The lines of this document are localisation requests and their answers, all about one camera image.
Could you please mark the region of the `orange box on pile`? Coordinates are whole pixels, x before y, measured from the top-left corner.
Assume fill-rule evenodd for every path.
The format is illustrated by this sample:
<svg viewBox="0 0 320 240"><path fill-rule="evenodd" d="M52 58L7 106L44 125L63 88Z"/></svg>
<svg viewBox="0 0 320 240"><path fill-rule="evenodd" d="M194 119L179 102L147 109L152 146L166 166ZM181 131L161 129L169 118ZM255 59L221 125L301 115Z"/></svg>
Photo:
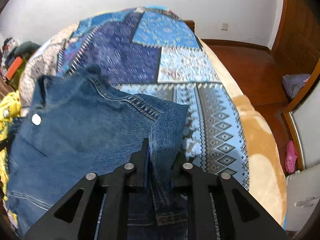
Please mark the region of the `orange box on pile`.
<svg viewBox="0 0 320 240"><path fill-rule="evenodd" d="M10 67L8 68L8 71L6 73L7 80L12 79L12 77L15 75L15 73L20 68L22 63L23 63L23 59L20 56L18 56L14 59L14 61L12 62L12 64L10 65Z"/></svg>

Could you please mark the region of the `pink croc shoe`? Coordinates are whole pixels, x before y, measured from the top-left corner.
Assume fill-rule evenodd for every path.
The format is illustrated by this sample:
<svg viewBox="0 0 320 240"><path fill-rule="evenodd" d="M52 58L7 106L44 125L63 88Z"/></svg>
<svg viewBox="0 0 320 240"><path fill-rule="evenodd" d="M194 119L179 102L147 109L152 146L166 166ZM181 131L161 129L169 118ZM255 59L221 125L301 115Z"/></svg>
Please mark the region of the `pink croc shoe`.
<svg viewBox="0 0 320 240"><path fill-rule="evenodd" d="M297 162L297 152L292 140L287 143L286 147L286 158L285 158L285 169L287 173L293 174L296 170L296 162Z"/></svg>

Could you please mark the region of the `dark green cushion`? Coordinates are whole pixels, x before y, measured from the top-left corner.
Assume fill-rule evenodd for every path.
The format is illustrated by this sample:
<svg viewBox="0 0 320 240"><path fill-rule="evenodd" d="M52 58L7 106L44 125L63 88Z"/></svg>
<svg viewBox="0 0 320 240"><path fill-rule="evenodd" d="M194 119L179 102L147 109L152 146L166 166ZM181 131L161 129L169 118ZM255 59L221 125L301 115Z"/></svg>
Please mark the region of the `dark green cushion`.
<svg viewBox="0 0 320 240"><path fill-rule="evenodd" d="M40 48L40 45L34 42L31 42L31 41L24 42L14 50L14 57L18 57L18 56L27 57L28 55L32 55L39 48Z"/></svg>

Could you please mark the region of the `blue denim jacket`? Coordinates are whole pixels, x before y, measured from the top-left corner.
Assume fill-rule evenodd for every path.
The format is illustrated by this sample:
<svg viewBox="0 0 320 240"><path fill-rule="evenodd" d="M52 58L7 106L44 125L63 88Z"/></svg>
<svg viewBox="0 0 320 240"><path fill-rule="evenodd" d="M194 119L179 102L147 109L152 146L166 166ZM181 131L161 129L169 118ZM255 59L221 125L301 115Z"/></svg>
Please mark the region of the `blue denim jacket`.
<svg viewBox="0 0 320 240"><path fill-rule="evenodd" d="M98 68L42 76L8 154L7 208L24 236L89 172L106 174L149 141L148 194L133 197L131 239L182 239L185 200L170 194L188 106L111 87Z"/></svg>

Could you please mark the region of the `beige plush blanket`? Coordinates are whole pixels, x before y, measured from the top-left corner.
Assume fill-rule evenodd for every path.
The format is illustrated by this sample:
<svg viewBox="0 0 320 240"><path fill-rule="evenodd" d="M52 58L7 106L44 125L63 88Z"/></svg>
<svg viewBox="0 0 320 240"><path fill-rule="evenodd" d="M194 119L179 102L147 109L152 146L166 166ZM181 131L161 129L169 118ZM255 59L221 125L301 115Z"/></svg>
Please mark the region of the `beige plush blanket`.
<svg viewBox="0 0 320 240"><path fill-rule="evenodd" d="M217 55L203 41L200 43L240 115L248 153L249 193L283 226L287 211L286 180L272 131Z"/></svg>

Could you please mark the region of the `wooden wardrobe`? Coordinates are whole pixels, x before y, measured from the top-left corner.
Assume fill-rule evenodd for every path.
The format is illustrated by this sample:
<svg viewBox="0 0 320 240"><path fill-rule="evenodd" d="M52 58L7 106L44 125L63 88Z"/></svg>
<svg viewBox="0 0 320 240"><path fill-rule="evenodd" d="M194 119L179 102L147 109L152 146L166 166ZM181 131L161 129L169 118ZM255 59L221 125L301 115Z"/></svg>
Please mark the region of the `wooden wardrobe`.
<svg viewBox="0 0 320 240"><path fill-rule="evenodd" d="M308 0L283 0L271 55L285 74L311 74L319 61L319 19Z"/></svg>

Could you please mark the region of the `white wall socket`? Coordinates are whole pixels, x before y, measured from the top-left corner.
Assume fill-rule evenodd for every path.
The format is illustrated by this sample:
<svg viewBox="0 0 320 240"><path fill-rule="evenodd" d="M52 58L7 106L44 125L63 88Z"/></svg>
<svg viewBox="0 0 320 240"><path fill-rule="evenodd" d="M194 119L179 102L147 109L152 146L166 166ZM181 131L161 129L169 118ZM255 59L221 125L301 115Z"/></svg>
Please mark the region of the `white wall socket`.
<svg viewBox="0 0 320 240"><path fill-rule="evenodd" d="M227 31L228 30L228 23L221 24L221 30Z"/></svg>

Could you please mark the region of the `yellow cartoon blanket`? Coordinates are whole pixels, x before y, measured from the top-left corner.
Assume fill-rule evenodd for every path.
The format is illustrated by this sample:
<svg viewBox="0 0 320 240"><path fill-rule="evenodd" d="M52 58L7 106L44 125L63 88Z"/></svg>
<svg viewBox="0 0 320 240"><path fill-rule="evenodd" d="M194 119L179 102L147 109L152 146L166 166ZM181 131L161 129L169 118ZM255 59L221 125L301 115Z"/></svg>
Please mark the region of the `yellow cartoon blanket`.
<svg viewBox="0 0 320 240"><path fill-rule="evenodd" d="M8 137L8 129L12 124L14 118L20 117L21 102L18 91L8 93L1 100L1 142L5 143L5 139ZM12 228L17 228L17 215L9 211L5 207L7 200L7 183L9 180L9 172L7 168L7 147L1 146L1 215L5 216L5 219Z"/></svg>

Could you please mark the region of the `purple cloth bag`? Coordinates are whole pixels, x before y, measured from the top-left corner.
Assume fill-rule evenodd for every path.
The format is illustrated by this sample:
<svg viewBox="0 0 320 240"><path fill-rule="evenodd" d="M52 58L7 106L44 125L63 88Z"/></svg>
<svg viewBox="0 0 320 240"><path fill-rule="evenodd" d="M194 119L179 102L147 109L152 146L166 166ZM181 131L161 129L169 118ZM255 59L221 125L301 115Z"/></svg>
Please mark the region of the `purple cloth bag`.
<svg viewBox="0 0 320 240"><path fill-rule="evenodd" d="M290 99L293 99L298 94L298 92L305 86L310 76L310 74L296 74L283 76L282 83L287 96Z"/></svg>

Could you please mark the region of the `blue patchwork bedspread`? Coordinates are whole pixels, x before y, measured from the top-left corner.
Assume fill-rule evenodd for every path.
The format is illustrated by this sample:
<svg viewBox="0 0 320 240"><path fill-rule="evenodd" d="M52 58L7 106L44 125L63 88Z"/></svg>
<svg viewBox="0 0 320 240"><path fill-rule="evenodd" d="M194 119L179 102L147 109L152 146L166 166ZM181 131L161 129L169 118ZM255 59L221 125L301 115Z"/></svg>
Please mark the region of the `blue patchwork bedspread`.
<svg viewBox="0 0 320 240"><path fill-rule="evenodd" d="M126 93L188 105L183 147L204 171L231 174L249 187L249 163L239 112L218 67L194 32L168 9L137 7L93 16L52 36L28 60L18 86L22 111L36 80L90 65Z"/></svg>

